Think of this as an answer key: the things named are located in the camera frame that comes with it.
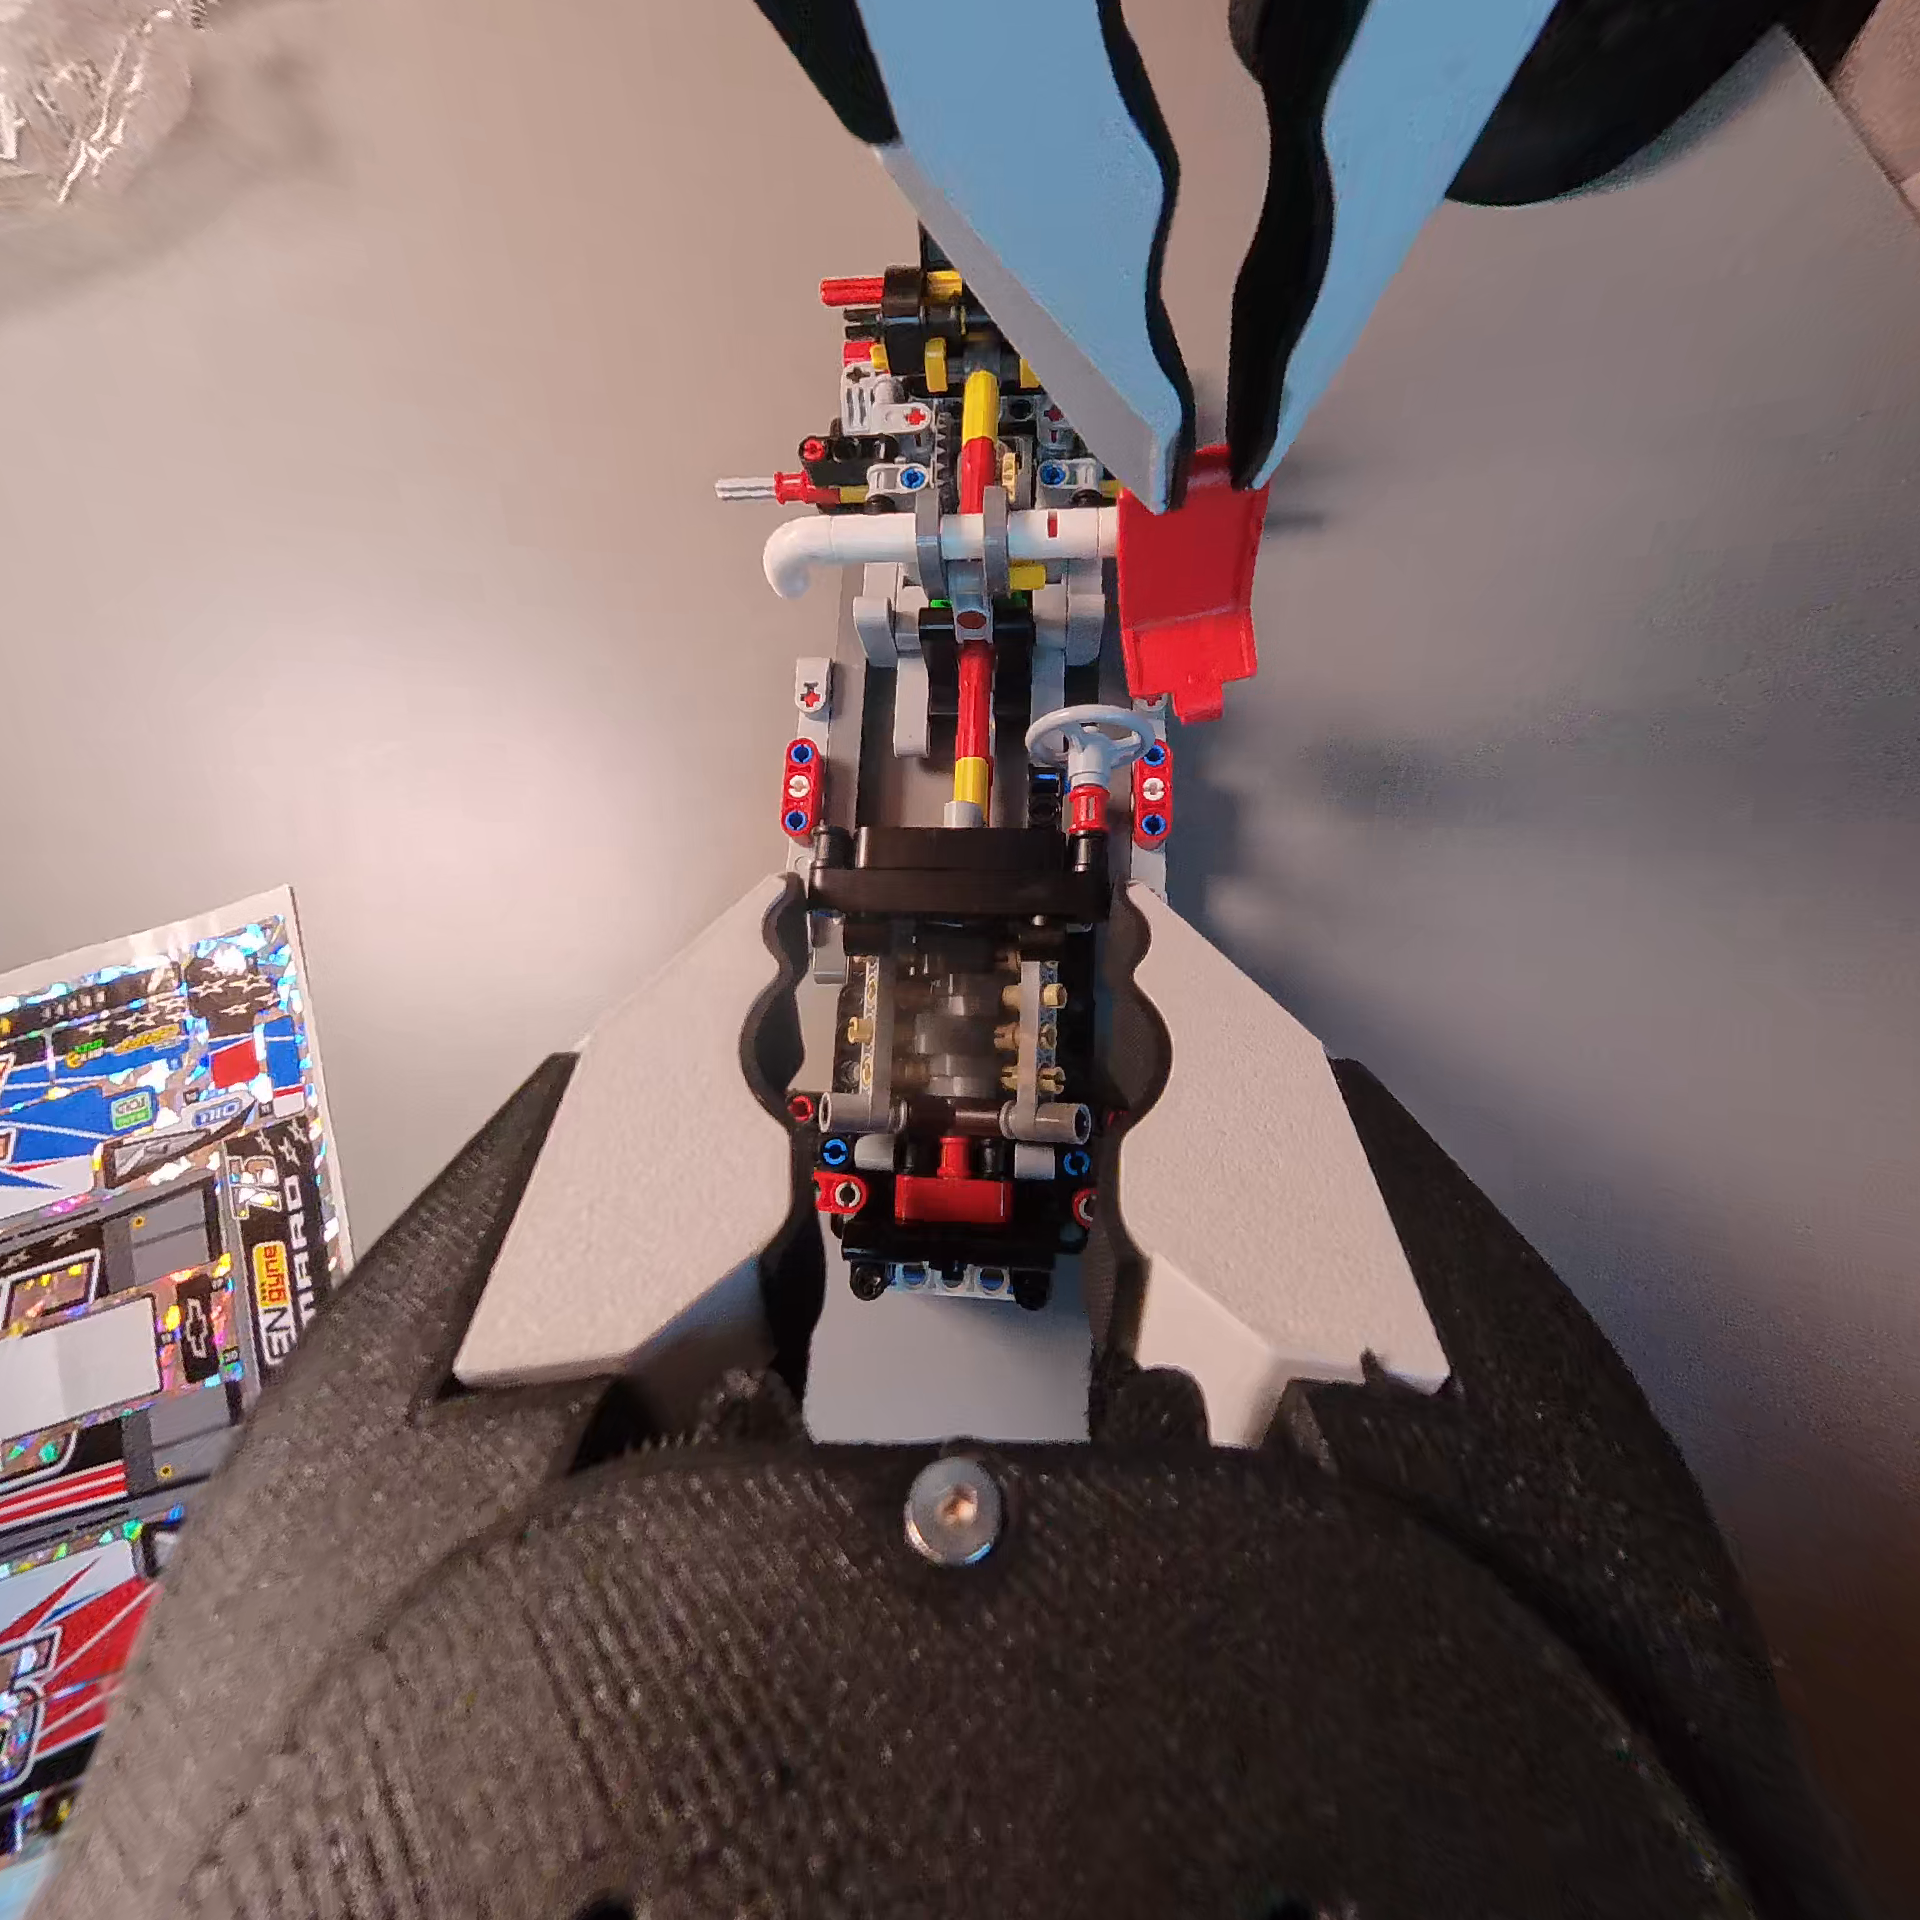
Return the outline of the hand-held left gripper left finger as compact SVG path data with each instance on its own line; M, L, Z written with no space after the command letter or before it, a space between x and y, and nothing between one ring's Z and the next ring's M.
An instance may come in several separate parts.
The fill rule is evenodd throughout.
M776 949L796 878L756 880L590 1031L453 1373L540 1385L638 1373L700 1385L761 1366L761 1255L792 1205L786 1123L749 1032L791 1011Z

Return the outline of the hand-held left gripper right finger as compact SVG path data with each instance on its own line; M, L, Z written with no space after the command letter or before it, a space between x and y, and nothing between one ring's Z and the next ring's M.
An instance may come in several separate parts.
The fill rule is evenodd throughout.
M1119 1215L1143 1255L1136 1360L1189 1373L1221 1446L1260 1444L1286 1383L1424 1392L1448 1360L1318 1038L1133 880L1136 982L1167 1080L1119 1144Z

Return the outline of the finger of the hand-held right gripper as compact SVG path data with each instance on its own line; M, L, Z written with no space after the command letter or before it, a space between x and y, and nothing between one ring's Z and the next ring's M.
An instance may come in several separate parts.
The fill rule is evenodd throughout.
M1549 3L1232 5L1268 157L1232 299L1232 480L1266 485L1541 36Z
M1118 5L861 3L878 157L1148 510L1181 500L1193 387L1160 293L1178 163Z

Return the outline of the red curved lego panel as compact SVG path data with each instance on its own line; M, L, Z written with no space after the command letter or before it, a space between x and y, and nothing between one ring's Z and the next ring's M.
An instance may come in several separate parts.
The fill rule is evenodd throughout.
M1266 489L1232 486L1226 444L1191 457L1183 502L1154 513L1118 500L1118 606L1127 686L1167 696L1186 721L1215 720L1225 686L1257 672L1252 590Z

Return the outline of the multicoloured lego car chassis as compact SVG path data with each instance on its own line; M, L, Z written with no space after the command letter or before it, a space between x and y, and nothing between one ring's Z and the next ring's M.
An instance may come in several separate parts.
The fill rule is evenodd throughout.
M840 592L783 748L806 1011L831 1019L786 1101L860 1300L1037 1312L1114 1118L1098 929L1167 837L1165 725L1111 663L1119 480L927 230L820 302L829 422L716 485L791 510L761 553L781 597Z

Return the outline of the person's right forearm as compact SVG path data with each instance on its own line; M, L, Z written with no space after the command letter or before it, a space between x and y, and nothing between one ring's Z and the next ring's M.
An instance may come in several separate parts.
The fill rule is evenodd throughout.
M1830 76L1830 93L1917 207L1917 3L1879 3Z

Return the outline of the holographic sticker sheet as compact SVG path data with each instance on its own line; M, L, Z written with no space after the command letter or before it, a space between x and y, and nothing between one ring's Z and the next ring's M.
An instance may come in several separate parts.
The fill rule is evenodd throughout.
M4 974L4 1864L73 1808L185 1507L348 1255L288 886Z

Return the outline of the clear plastic bag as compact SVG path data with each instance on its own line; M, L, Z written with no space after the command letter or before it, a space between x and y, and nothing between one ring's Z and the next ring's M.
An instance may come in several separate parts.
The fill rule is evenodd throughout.
M249 62L206 3L1 5L1 305L153 255L256 159Z

